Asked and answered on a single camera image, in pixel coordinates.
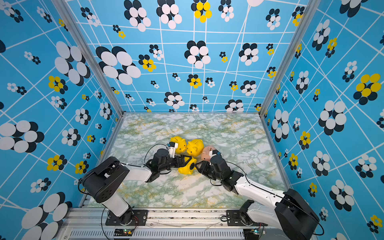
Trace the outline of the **yellow piggy bank front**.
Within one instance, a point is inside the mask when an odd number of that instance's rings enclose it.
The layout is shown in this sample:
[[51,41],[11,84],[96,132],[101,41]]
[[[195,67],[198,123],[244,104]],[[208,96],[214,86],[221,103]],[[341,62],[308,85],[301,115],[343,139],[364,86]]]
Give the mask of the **yellow piggy bank front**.
[[185,162],[186,165],[184,167],[178,168],[178,172],[183,175],[191,175],[196,169],[196,163],[197,163],[197,159],[190,158],[186,160]]

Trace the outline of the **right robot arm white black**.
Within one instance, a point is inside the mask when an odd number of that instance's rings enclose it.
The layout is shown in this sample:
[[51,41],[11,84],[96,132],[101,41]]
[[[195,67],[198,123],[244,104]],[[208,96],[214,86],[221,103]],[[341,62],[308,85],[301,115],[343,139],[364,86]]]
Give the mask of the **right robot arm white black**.
[[275,190],[250,180],[247,174],[229,167],[221,155],[203,161],[197,169],[222,187],[249,200],[241,207],[246,225],[263,223],[282,230],[291,240],[309,240],[321,226],[320,219],[304,198],[295,190]]

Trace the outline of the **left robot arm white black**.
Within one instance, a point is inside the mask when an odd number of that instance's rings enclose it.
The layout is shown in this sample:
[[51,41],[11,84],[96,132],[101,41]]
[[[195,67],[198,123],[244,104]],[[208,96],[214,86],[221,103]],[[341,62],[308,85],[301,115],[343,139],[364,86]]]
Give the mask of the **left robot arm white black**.
[[165,171],[171,169],[193,170],[196,159],[187,155],[171,155],[169,150],[159,149],[143,167],[125,165],[115,157],[107,158],[89,171],[79,183],[83,185],[97,203],[109,210],[109,216],[117,219],[117,224],[127,226],[137,222],[133,208],[117,193],[124,181],[151,183]]

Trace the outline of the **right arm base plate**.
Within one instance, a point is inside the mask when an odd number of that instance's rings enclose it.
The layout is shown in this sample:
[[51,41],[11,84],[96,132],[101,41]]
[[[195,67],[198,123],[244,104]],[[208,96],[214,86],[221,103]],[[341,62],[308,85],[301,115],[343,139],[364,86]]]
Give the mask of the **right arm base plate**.
[[246,219],[243,213],[240,213],[239,210],[226,210],[225,217],[223,218],[224,222],[227,223],[229,227],[267,227],[268,224],[253,222],[250,219]]

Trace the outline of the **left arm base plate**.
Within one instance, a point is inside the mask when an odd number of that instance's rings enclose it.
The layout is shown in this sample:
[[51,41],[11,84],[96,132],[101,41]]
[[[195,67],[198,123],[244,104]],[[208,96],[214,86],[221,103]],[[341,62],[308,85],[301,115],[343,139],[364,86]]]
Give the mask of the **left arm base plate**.
[[148,210],[128,210],[122,216],[117,217],[108,210],[106,226],[145,226],[148,219]]

